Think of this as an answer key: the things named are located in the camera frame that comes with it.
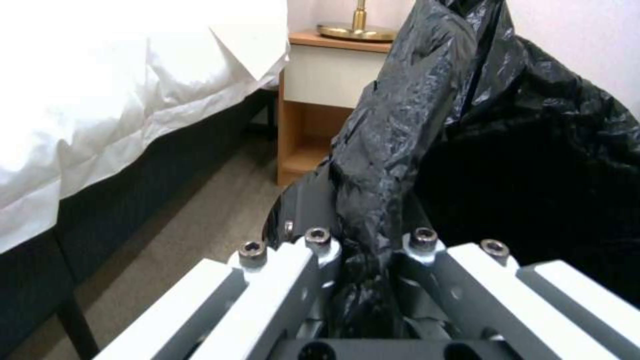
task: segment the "trash bag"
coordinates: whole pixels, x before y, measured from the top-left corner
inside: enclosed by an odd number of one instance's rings
[[[503,0],[417,0],[329,157],[281,195],[263,239],[291,238],[294,218],[293,238],[329,227],[343,245],[329,335],[400,338],[387,266],[410,222],[450,246],[498,238],[523,264],[564,259],[637,304],[639,200],[626,108],[516,36]]]

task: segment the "gray carpet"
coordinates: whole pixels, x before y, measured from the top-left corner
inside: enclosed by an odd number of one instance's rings
[[[236,247],[257,240],[280,189],[275,142],[246,135],[211,177],[186,186],[76,296],[100,348],[202,258],[226,262]],[[77,359],[57,318],[35,331],[10,359]]]

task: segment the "dark bed skirt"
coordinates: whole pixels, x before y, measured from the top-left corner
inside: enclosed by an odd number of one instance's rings
[[[0,255],[0,359],[5,358],[195,174],[213,172],[273,95],[154,141],[119,174],[60,203],[56,226]]]

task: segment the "hex bolt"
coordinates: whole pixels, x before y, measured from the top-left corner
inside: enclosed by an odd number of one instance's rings
[[[428,227],[418,227],[411,234],[409,247],[421,252],[431,252],[438,243],[438,233]]]
[[[305,233],[305,244],[320,256],[329,251],[331,234],[324,227],[312,227]]]
[[[503,242],[494,239],[484,239],[480,241],[480,247],[500,265],[507,266],[509,247]]]
[[[259,268],[267,262],[267,248],[262,241],[248,241],[238,249],[240,265]]]
[[[284,222],[284,236],[286,242],[292,242],[293,238],[293,221],[287,220]]]

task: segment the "wooden nightstand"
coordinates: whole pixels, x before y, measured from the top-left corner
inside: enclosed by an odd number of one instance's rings
[[[348,42],[315,31],[292,33],[290,62],[280,75],[278,185],[313,170],[331,138],[376,79],[390,44]]]

